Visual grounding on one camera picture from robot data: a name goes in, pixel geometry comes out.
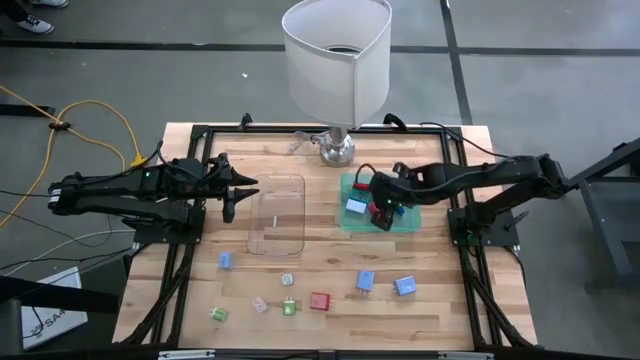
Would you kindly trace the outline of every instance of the concrete floor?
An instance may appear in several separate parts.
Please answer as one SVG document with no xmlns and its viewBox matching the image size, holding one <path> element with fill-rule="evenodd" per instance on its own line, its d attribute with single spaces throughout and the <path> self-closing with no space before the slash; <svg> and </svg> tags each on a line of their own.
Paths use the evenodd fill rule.
<svg viewBox="0 0 640 360">
<path fill-rule="evenodd" d="M 295 2 L 71 0 L 65 10 L 34 12 L 57 26 L 40 38 L 47 40 L 281 44 L 280 17 Z M 393 45 L 447 45 L 438 0 L 390 2 Z M 640 3 L 632 0 L 450 0 L 450 6 L 459 46 L 640 47 Z M 31 38 L 4 20 L 0 27 L 8 36 Z M 259 122 L 311 120 L 288 95 L 283 60 L 278 52 L 0 48 L 0 84 L 58 109 L 87 98 L 106 101 L 129 118 L 143 151 L 150 152 L 169 121 L 239 121 L 244 112 Z M 548 152 L 571 176 L 638 136 L 638 57 L 461 56 L 461 64 L 473 123 L 489 126 L 500 152 Z M 460 124 L 451 69 L 448 55 L 393 54 L 389 99 L 371 122 L 391 111 L 412 123 Z M 15 100 L 0 94 L 4 102 Z M 124 127 L 107 111 L 81 108 L 68 119 L 86 135 L 133 156 Z M 13 176 L 1 178 L 0 188 L 25 191 L 45 155 L 46 122 L 1 121 L 1 164 Z M 104 174 L 119 168 L 112 153 L 62 134 L 38 192 L 73 171 Z M 0 209 L 9 210 L 16 200 L 0 195 Z M 54 217 L 45 201 L 30 199 L 20 214 L 74 236 L 108 227 L 102 215 Z M 611 265 L 592 234 L 579 194 L 521 208 L 531 213 L 519 233 L 540 344 L 640 357 L 638 294 L 588 295 L 583 290 L 585 281 L 610 271 Z M 39 255 L 65 240 L 14 219 L 0 231 L 0 265 Z M 107 253 L 130 241 L 114 235 L 100 249 L 69 245 L 55 256 Z M 16 276 L 39 279 L 63 266 L 69 265 L 33 264 Z"/>
</svg>

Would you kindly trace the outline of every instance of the sneaker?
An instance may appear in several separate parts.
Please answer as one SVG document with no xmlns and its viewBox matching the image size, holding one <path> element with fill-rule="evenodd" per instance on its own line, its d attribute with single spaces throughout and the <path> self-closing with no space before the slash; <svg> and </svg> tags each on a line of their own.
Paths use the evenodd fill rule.
<svg viewBox="0 0 640 360">
<path fill-rule="evenodd" d="M 69 5 L 69 0 L 29 0 L 33 5 L 43 5 L 43 6 L 51 6 L 63 8 Z"/>
<path fill-rule="evenodd" d="M 53 25 L 46 21 L 42 21 L 33 15 L 27 16 L 26 20 L 20 21 L 16 24 L 25 30 L 29 30 L 32 33 L 40 35 L 48 34 L 54 29 Z"/>
</svg>

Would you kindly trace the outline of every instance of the lamp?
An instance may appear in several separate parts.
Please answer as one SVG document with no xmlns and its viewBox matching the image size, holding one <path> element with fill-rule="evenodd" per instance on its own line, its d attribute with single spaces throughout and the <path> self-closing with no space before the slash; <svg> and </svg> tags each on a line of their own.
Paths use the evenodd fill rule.
<svg viewBox="0 0 640 360">
<path fill-rule="evenodd" d="M 330 126 L 315 137 L 330 166 L 353 160 L 348 129 L 380 110 L 389 92 L 391 6 L 385 0 L 305 0 L 282 18 L 289 91 Z"/>
</svg>

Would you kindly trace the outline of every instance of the wooden table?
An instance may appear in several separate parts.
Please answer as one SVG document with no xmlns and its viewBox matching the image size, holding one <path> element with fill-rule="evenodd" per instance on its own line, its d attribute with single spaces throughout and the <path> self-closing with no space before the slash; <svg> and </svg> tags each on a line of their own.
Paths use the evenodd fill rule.
<svg viewBox="0 0 640 360">
<path fill-rule="evenodd" d="M 165 157 L 184 157 L 191 123 L 169 123 L 164 135 Z M 467 138 L 491 149 L 484 126 L 462 128 Z M 274 259 L 249 254 L 251 201 L 236 208 L 232 224 L 222 222 L 221 204 L 207 202 L 203 241 L 196 247 L 182 324 L 180 347 L 207 348 L 330 348 L 377 350 L 471 349 L 460 261 L 450 245 L 445 211 L 449 201 L 421 207 L 422 228 L 413 234 L 349 233 L 339 225 L 340 174 L 354 172 L 364 162 L 390 171 L 402 161 L 409 166 L 441 162 L 436 136 L 356 134 L 356 158 L 349 168 L 330 168 L 316 146 L 305 144 L 293 154 L 291 134 L 216 134 L 214 156 L 227 152 L 239 173 L 299 174 L 306 183 L 306 246 L 299 257 Z M 491 156 L 466 146 L 469 165 L 493 162 Z M 500 188 L 475 191 L 488 199 Z M 219 270 L 218 254 L 233 253 L 232 271 Z M 152 245 L 132 264 L 114 341 L 131 333 L 158 297 L 167 252 Z M 495 299 L 525 338 L 535 343 L 522 274 L 504 249 L 488 248 L 487 261 Z M 376 272 L 374 290 L 362 297 L 355 289 L 358 270 Z M 292 273 L 295 284 L 281 285 L 281 275 Z M 413 275 L 413 296 L 392 292 L 394 279 Z M 329 312 L 309 309 L 312 291 L 329 293 Z M 267 302 L 268 312 L 256 313 L 255 296 Z M 286 296 L 296 300 L 295 316 L 282 315 Z M 485 338 L 489 331 L 484 306 L 478 299 Z M 212 307 L 229 311 L 226 322 L 209 318 Z M 169 332 L 173 303 L 167 308 L 164 334 Z"/>
</svg>

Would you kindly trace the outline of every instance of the lamp base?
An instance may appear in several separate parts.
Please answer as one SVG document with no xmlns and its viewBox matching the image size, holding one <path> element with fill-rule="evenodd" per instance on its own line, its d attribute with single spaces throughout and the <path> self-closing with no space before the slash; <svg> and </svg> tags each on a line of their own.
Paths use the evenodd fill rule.
<svg viewBox="0 0 640 360">
<path fill-rule="evenodd" d="M 331 127 L 319 142 L 320 157 L 328 166 L 343 167 L 353 161 L 356 144 L 347 134 L 347 129 Z"/>
</svg>

